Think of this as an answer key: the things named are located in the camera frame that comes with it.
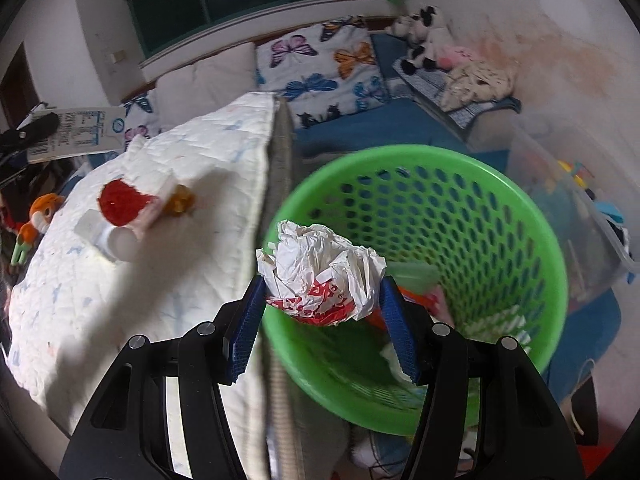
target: basket rim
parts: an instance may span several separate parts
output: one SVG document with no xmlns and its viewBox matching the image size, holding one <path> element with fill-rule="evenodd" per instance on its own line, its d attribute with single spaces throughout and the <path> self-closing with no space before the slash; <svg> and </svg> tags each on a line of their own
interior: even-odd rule
<svg viewBox="0 0 640 480">
<path fill-rule="evenodd" d="M 504 186 L 508 187 L 522 202 L 527 208 L 528 214 L 530 214 L 534 222 L 540 226 L 542 231 L 541 238 L 546 242 L 545 265 L 548 267 L 549 274 L 558 277 L 554 284 L 555 289 L 552 291 L 553 300 L 550 301 L 550 303 L 555 304 L 556 307 L 553 309 L 552 316 L 550 316 L 548 320 L 548 330 L 546 330 L 545 337 L 546 344 L 544 348 L 541 348 L 537 352 L 535 360 L 532 359 L 537 370 L 542 372 L 548 365 L 558 346 L 566 318 L 568 280 L 566 278 L 564 256 L 562 256 L 562 251 L 553 229 L 533 200 L 508 177 L 471 156 L 424 144 L 381 146 L 342 156 L 309 175 L 293 190 L 271 221 L 270 228 L 264 238 L 264 247 L 267 247 L 269 241 L 277 241 L 276 227 L 278 222 L 287 219 L 292 212 L 299 211 L 300 208 L 306 204 L 308 197 L 312 195 L 311 192 L 315 192 L 320 183 L 331 177 L 340 175 L 345 168 L 350 168 L 363 161 L 383 156 L 398 156 L 404 154 L 410 154 L 414 157 L 415 155 L 419 156 L 420 153 L 428 154 L 431 157 L 436 155 L 444 161 L 444 164 L 447 160 L 471 164 L 489 174 L 491 177 L 496 178 Z M 286 316 L 286 314 L 276 308 L 267 308 L 262 323 L 270 340 L 271 347 L 274 349 L 274 352 L 277 357 L 279 357 L 290 377 L 316 402 L 345 420 L 375 431 L 403 435 L 413 434 L 417 425 L 416 410 L 394 409 L 364 397 L 358 397 L 357 402 L 355 402 L 354 396 L 352 402 L 350 402 L 350 406 L 346 407 L 344 392 L 338 394 L 335 391 L 337 388 L 323 388 L 322 385 L 324 383 L 327 381 L 335 383 L 335 379 L 331 374 L 322 369 L 322 367 L 309 367 L 307 365 L 313 357 L 308 353 L 302 357 L 301 349 L 296 345 L 295 341 L 292 341 L 292 335 L 295 332 L 295 320 Z"/>
</svg>

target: green plastic laundry basket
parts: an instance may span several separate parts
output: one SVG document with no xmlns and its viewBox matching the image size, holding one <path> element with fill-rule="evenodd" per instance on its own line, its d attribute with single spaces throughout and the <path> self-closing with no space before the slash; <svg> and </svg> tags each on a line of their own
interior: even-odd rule
<svg viewBox="0 0 640 480">
<path fill-rule="evenodd" d="M 556 237 L 511 180 L 468 156 L 420 145 L 344 156 L 296 188 L 267 242 L 277 242 L 284 219 L 327 225 L 391 261 L 436 265 L 466 337 L 513 335 L 538 370 L 558 345 L 568 292 Z M 424 390 L 392 377 L 375 328 L 363 321 L 313 327 L 272 307 L 263 323 L 289 375 L 319 404 L 364 428 L 415 433 Z M 466 420 L 477 419 L 471 387 Z"/>
</svg>

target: orange plush toy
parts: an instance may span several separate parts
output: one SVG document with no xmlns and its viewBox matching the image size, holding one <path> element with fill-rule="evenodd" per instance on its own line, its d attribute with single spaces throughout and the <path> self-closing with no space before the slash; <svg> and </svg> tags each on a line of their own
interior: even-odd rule
<svg viewBox="0 0 640 480">
<path fill-rule="evenodd" d="M 14 254 L 11 258 L 12 266 L 23 265 L 27 254 L 33 248 L 38 235 L 49 229 L 53 214 L 62 206 L 65 198 L 55 193 L 38 197 L 29 209 L 29 221 L 20 228 L 15 241 Z"/>
</svg>

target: white bed pad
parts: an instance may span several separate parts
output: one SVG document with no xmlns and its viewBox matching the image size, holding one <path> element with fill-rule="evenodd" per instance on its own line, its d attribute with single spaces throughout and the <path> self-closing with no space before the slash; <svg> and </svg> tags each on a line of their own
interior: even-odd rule
<svg viewBox="0 0 640 480">
<path fill-rule="evenodd" d="M 275 106 L 272 94 L 250 92 L 151 140 L 138 136 L 129 151 L 81 180 L 55 215 L 14 288 L 7 362 L 17 383 L 68 433 L 131 336 L 182 336 L 243 295 L 254 274 Z M 73 228 L 86 210 L 97 208 L 104 184 L 158 166 L 194 190 L 196 208 L 160 219 L 135 262 L 113 265 Z M 248 477 L 268 478 L 257 351 L 238 384 L 221 389 Z M 167 403 L 174 465 L 185 473 L 177 388 L 167 388 Z"/>
</svg>

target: blue gripper pad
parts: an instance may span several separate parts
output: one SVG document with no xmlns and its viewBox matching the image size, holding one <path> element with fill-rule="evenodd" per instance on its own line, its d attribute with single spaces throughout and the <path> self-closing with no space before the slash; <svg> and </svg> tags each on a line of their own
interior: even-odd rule
<svg viewBox="0 0 640 480">
<path fill-rule="evenodd" d="M 244 309 L 240 308 L 241 318 L 237 328 L 229 338 L 229 361 L 227 364 L 227 377 L 235 383 L 238 377 L 246 370 L 251 349 L 254 347 L 255 337 L 260 328 L 262 314 L 266 306 L 267 285 L 264 278 L 256 276 L 249 285 L 249 289 L 242 298 Z"/>
<path fill-rule="evenodd" d="M 391 276 L 385 276 L 380 283 L 380 310 L 402 371 L 415 383 L 420 375 L 417 357 L 420 336 L 412 330 L 403 307 L 404 298 L 396 282 Z"/>
</svg>

